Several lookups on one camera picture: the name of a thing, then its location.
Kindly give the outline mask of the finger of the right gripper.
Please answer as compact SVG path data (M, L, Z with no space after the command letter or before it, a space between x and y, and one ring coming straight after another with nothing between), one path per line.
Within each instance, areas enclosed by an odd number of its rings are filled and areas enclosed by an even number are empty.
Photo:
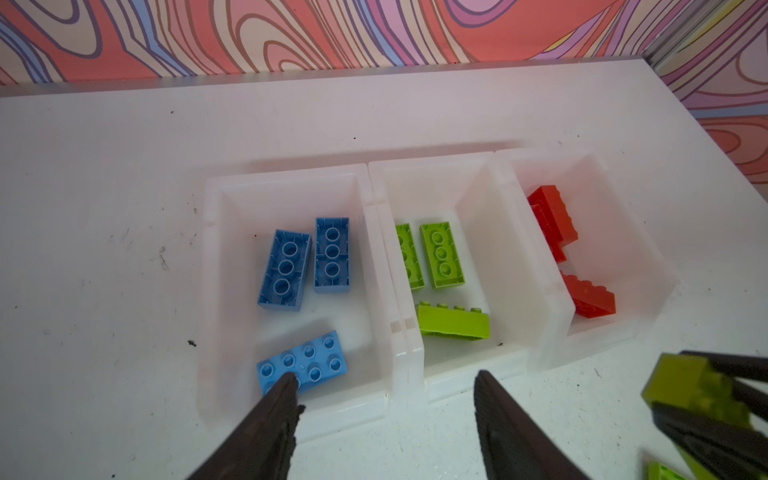
M767 437L762 433L661 403L653 422L677 447L718 479L767 475Z
M717 372L725 374L729 378L733 398L743 403L752 414L760 419L767 419L767 394L743 383L743 380L752 380L767 384L766 357L691 350L683 350L680 354L706 358Z

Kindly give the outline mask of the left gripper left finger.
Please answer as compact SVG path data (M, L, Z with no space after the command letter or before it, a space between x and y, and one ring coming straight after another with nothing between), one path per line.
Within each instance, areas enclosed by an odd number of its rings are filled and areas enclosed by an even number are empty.
M296 448L295 431L305 407L297 376L283 374L192 479L285 479Z

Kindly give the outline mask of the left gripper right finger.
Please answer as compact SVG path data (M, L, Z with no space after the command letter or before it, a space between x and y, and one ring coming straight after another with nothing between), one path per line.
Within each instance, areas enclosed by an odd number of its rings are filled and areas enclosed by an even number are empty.
M474 382L475 418L489 479L584 479L487 370Z

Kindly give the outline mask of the blue lego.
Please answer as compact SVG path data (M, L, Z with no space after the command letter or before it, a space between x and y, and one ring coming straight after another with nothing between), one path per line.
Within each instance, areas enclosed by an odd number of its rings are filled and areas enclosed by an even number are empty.
M258 296L260 307L293 312L301 309L311 248L309 234L275 231Z
M341 293L350 290L349 219L317 218L314 290Z
M336 331L304 342L257 364L259 387L263 395L266 395L286 373L296 376L298 392L304 393L347 372L347 362Z

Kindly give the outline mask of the green lego pile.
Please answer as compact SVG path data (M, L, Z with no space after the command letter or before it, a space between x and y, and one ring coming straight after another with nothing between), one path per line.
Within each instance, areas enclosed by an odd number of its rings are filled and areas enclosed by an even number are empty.
M655 402L752 430L748 407L736 399L733 381L701 356L662 354L641 394Z
M480 308L449 308L424 301L416 305L416 314L422 335L472 341L491 337L490 317Z
M450 224L422 224L419 231L432 288L439 290L463 285L465 278Z

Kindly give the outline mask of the red lego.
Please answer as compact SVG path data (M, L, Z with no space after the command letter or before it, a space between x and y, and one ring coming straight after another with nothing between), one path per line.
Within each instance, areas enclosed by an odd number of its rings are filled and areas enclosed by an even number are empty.
M616 313L615 295L604 286L594 285L575 275L562 274L577 315L592 319Z
M527 199L555 262L565 262L564 247L579 236L559 190L555 185L542 185Z

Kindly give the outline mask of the green lego top pile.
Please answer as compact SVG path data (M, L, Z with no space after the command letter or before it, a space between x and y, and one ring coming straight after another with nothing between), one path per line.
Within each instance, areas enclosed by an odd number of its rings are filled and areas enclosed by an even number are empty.
M432 288L439 290L463 285L465 278L450 224L422 224L419 231Z

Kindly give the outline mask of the green lego small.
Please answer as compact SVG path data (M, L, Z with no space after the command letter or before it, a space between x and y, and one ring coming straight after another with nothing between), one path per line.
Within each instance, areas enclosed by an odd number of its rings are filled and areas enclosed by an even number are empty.
M425 281L410 225L408 223L397 225L396 233L408 277L409 287L412 291L423 289L425 287Z

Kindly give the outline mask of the green lego long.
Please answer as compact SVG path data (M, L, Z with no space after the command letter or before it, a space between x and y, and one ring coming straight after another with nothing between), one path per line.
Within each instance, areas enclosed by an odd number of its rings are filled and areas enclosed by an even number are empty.
M647 466L648 480L687 480L687 478L675 470L660 462L650 462Z

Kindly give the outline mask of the middle white bin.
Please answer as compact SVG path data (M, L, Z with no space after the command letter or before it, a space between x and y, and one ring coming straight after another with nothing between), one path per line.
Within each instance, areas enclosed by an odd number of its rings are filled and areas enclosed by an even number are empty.
M546 368L574 309L512 164L509 149L369 165L399 314L409 347L409 396L427 406ZM486 339L423 333L419 308L480 312Z

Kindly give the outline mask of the white bin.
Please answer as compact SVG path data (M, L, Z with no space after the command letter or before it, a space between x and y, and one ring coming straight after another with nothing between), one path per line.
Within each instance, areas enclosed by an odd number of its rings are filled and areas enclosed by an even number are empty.
M399 314L409 347L409 396L427 406L546 368L574 309L512 164L509 149L369 165ZM480 312L486 339L423 333L419 308Z
M208 426L231 430L290 371L302 440L404 415L404 325L366 166L210 180L201 255Z
M613 315L561 323L540 365L552 368L611 349L650 332L675 287L650 236L631 215L594 154L587 151L515 149L501 161L524 194L557 187L578 233L561 267L546 263L567 311L574 305L562 277L573 275L613 293Z

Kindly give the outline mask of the left white bin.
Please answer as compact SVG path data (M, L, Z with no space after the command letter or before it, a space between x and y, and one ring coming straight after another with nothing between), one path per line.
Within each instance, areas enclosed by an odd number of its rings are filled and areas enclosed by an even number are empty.
M208 426L231 430L290 371L302 440L404 415L404 325L366 166L210 180L201 255Z

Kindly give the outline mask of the right white bin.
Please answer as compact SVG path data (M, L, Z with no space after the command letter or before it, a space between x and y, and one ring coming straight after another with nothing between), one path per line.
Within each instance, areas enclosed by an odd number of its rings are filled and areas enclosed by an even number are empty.
M552 368L611 349L650 332L675 287L650 236L631 215L594 154L587 151L515 149L501 161L524 194L557 187L578 233L561 267L546 263L567 311L574 305L562 277L573 275L613 293L613 315L561 323L540 365Z

